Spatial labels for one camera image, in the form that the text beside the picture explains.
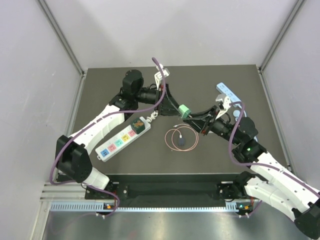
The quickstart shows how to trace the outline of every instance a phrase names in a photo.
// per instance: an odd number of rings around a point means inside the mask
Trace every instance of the metal floor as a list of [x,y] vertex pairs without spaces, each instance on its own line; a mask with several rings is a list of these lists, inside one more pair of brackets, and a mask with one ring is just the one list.
[[281,212],[262,204],[251,218],[235,213],[119,212],[103,220],[51,212],[42,240],[307,240]]

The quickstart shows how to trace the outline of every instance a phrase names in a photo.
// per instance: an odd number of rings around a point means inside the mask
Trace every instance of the blue label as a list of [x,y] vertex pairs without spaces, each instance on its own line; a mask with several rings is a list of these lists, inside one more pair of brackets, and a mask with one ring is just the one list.
[[117,147],[120,147],[123,143],[124,143],[124,142],[123,142],[121,139],[118,139],[117,141],[115,141],[114,144],[115,144]]
[[108,150],[107,149],[104,149],[102,152],[101,152],[101,155],[103,157],[107,156],[109,154]]

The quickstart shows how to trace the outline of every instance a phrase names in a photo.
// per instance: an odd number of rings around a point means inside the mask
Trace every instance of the power strip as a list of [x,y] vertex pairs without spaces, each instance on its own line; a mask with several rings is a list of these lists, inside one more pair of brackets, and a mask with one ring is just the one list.
[[[223,83],[220,82],[219,84],[216,85],[216,89],[221,93],[229,96],[230,100],[232,103],[234,102],[241,102],[241,100]],[[238,108],[241,108],[240,104],[234,105]]]
[[97,158],[103,162],[108,161],[114,155],[119,153],[123,150],[126,146],[131,144],[134,140],[141,137],[146,131],[151,128],[150,123],[144,117],[140,117],[140,120],[143,122],[145,129],[140,132],[136,133],[132,128],[131,124],[120,131],[118,134],[110,138],[101,146],[95,149],[97,153]]

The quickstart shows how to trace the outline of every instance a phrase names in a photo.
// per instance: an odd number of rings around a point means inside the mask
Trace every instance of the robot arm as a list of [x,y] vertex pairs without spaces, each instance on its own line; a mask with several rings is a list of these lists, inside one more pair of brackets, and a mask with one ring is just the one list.
[[[161,88],[143,87],[143,82],[141,72],[128,71],[122,81],[120,92],[94,120],[70,137],[63,135],[58,139],[56,156],[72,137],[89,128],[65,149],[56,165],[59,170],[77,183],[85,183],[101,190],[107,187],[109,178],[92,166],[89,154],[100,140],[132,114],[122,112],[109,116],[110,113],[136,110],[138,103],[155,104],[160,99]],[[235,125],[223,120],[222,116],[230,108],[230,99],[220,94],[216,100],[218,106],[214,105],[203,112],[183,115],[183,121],[200,134],[215,133],[229,141]],[[162,116],[182,115],[167,84],[165,97],[155,110]],[[320,191],[305,184],[281,166],[254,140],[257,134],[254,122],[249,117],[243,117],[232,140],[236,146],[232,154],[239,163],[247,164],[264,179],[245,171],[235,179],[231,192],[229,188],[222,186],[221,196],[224,199],[247,196],[260,199],[288,216],[308,237],[319,238]]]

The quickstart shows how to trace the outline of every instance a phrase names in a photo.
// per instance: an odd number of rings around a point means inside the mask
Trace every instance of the gray wall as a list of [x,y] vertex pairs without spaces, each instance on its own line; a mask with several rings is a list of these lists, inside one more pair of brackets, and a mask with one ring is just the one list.
[[261,64],[296,0],[46,0],[83,68]]
[[265,70],[293,166],[320,189],[320,1],[308,0]]
[[31,234],[80,76],[35,0],[0,8],[0,239]]

